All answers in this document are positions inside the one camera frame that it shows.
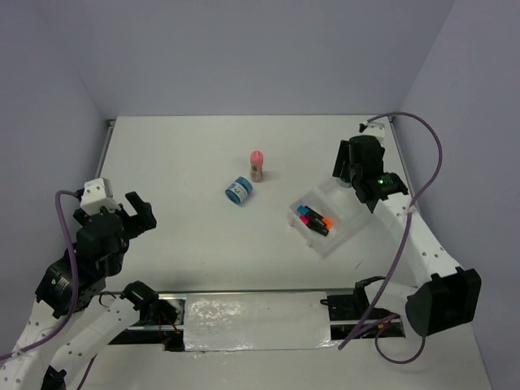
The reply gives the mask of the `orange cap highlighter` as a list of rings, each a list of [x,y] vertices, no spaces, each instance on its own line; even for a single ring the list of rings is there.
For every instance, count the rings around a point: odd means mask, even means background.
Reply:
[[[320,213],[310,208],[309,206],[306,206],[306,208],[306,216],[308,219],[312,219],[315,224],[320,225],[321,227],[326,228],[327,230],[331,229],[332,222],[329,219],[326,219],[324,216],[322,216]]]

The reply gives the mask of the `blue cap highlighter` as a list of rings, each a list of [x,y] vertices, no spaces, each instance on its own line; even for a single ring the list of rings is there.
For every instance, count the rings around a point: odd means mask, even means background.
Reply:
[[[319,214],[316,211],[309,208],[308,206],[304,206],[304,205],[298,206],[297,212],[300,215],[305,216],[308,219],[313,219],[313,220],[318,221],[321,224],[325,224],[324,217],[321,214]]]

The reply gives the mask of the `pink cap highlighter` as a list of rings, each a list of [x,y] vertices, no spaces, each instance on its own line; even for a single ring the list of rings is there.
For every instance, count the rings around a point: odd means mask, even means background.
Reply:
[[[322,220],[309,218],[307,216],[301,215],[300,220],[312,231],[317,232],[322,236],[327,236],[329,230],[327,229],[326,224]]]

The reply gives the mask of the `blue tape roll tub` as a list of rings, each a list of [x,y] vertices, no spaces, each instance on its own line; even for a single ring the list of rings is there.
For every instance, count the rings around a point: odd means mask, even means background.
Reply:
[[[337,184],[343,188],[348,189],[348,188],[352,187],[352,184],[350,182],[342,180],[341,178],[337,178],[336,181],[337,181]]]
[[[237,177],[225,189],[224,194],[235,205],[240,205],[253,192],[253,185],[243,176]]]

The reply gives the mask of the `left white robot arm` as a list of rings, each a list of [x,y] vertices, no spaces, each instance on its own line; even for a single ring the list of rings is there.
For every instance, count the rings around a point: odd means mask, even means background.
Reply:
[[[125,195],[136,211],[130,215],[112,196],[95,197],[83,189],[70,194],[80,201],[74,213],[80,229],[72,238],[63,195],[63,190],[55,194],[55,207],[66,250],[45,271],[24,330],[1,357],[3,389],[64,389],[79,373],[87,374],[94,358],[128,327],[162,319],[173,324],[178,317],[174,306],[135,281],[94,322],[68,335],[90,302],[102,296],[106,279],[121,271],[130,241],[156,228],[157,221],[151,205],[135,192]]]

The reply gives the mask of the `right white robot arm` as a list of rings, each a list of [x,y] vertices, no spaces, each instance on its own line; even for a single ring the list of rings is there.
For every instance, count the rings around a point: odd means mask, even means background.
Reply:
[[[333,177],[350,184],[357,199],[387,228],[398,251],[413,272],[416,288],[388,286],[381,295],[365,290],[353,301],[354,311],[371,318],[389,297],[401,295],[403,318],[419,336],[430,336],[469,323],[475,316],[482,280],[474,269],[465,270],[442,248],[398,174],[384,170],[384,147],[375,136],[342,141]]]

